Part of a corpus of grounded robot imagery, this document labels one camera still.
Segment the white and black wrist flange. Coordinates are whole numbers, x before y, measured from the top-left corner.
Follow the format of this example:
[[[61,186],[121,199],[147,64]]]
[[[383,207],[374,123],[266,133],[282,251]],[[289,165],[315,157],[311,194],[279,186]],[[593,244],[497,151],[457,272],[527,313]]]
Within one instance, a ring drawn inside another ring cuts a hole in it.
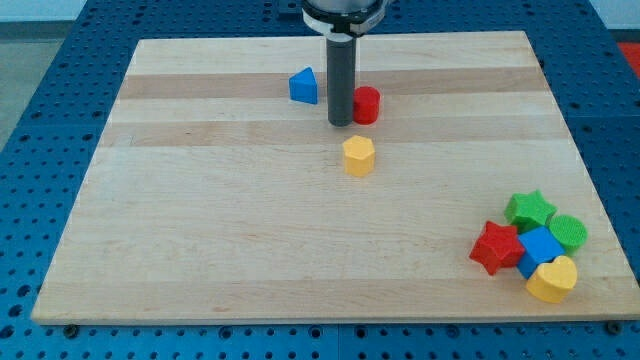
[[[362,36],[385,17],[388,0],[302,0],[304,23],[324,36]]]

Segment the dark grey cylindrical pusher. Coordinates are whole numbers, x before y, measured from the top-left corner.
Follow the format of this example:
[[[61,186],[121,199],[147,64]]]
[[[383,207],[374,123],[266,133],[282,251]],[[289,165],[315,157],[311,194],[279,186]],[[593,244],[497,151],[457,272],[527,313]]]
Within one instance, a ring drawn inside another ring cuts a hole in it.
[[[326,39],[328,121],[344,127],[353,121],[356,39],[347,34]]]

